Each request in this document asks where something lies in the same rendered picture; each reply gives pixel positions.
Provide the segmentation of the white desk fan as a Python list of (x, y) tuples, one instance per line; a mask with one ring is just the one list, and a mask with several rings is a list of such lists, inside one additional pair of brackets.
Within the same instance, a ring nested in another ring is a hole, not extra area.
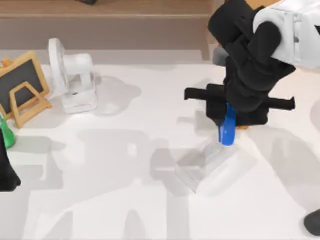
[(59, 97), (67, 114), (96, 109), (98, 97), (90, 54), (66, 54), (58, 38), (48, 41), (49, 65), (53, 83), (52, 97)]

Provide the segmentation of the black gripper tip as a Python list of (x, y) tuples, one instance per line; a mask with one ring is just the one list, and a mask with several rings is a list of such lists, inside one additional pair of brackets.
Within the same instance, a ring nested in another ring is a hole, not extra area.
[(3, 132), (0, 129), (0, 193), (13, 192), (22, 184), (8, 158)]

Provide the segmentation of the wooden framed blackboard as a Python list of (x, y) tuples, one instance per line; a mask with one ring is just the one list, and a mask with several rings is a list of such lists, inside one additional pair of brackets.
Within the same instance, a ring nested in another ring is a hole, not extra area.
[(14, 119), (18, 128), (52, 108), (46, 99), (49, 86), (36, 52), (27, 51), (15, 60), (4, 59), (0, 67), (0, 113)]

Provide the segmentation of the dark grey rounded object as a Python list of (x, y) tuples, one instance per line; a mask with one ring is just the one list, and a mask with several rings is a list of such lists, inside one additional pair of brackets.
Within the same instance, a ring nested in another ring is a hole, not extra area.
[(313, 236), (320, 237), (320, 209), (308, 214), (303, 224), (305, 229)]

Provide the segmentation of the green bottle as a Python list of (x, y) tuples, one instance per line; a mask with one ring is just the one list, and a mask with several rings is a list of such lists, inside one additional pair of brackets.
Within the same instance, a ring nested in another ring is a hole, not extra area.
[(0, 113), (0, 128), (2, 130), (5, 147), (7, 149), (11, 148), (16, 142), (16, 137), (13, 131), (9, 128), (7, 121), (4, 119), (1, 113)]

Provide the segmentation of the pale grey rounded box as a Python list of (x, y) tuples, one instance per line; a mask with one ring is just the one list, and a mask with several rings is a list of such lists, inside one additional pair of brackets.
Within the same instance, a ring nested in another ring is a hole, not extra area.
[(228, 53), (222, 47), (219, 46), (215, 48), (213, 51), (212, 63), (220, 67), (225, 67), (226, 59), (228, 56)]

